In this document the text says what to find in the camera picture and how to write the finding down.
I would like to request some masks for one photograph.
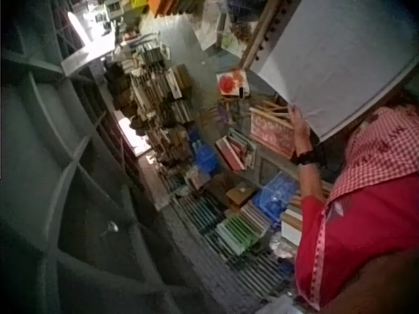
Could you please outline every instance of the red shirt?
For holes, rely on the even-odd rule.
[[[295,272],[306,299],[310,295],[323,208],[315,197],[302,201],[302,237]],[[319,307],[333,300],[370,259],[413,247],[419,247],[419,174],[337,198],[326,212]]]

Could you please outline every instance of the white sheet of paper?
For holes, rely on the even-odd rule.
[[[302,0],[251,70],[298,105],[324,141],[418,64],[418,28],[396,2]]]

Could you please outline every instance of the hand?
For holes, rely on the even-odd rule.
[[[289,118],[294,127],[295,141],[306,141],[310,139],[310,126],[302,117],[297,106],[288,105]]]

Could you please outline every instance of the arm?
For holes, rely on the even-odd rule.
[[[310,127],[298,108],[289,106],[288,110],[294,127],[295,151],[299,156],[313,149],[310,142]],[[322,203],[325,202],[320,174],[315,164],[299,165],[299,181],[302,198],[314,196]]]

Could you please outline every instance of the red book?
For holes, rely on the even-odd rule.
[[[217,147],[221,156],[224,158],[225,162],[230,166],[234,171],[239,171],[244,169],[243,163],[237,157],[230,143],[225,139],[225,137],[220,138],[215,142],[215,147]]]

